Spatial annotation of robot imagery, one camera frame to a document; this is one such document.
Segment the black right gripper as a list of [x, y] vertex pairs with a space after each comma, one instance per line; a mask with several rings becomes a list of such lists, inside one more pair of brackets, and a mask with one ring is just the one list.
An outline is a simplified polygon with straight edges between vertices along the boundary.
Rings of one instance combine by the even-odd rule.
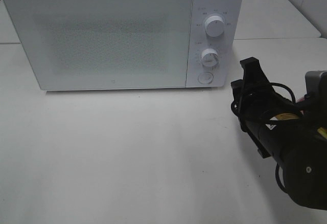
[[258, 59], [243, 59], [240, 65], [243, 79], [231, 82], [234, 98], [231, 110], [261, 157], [274, 158], [283, 146], [273, 137], [273, 130], [299, 119], [294, 93], [284, 84], [268, 82]]

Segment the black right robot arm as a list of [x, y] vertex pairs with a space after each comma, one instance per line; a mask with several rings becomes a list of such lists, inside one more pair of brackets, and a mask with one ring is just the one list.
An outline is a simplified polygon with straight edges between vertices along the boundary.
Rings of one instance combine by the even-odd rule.
[[258, 59], [240, 62], [243, 78], [231, 83], [232, 112], [263, 158], [276, 161], [279, 188], [298, 205], [326, 209], [326, 71], [305, 75], [300, 100], [275, 90]]

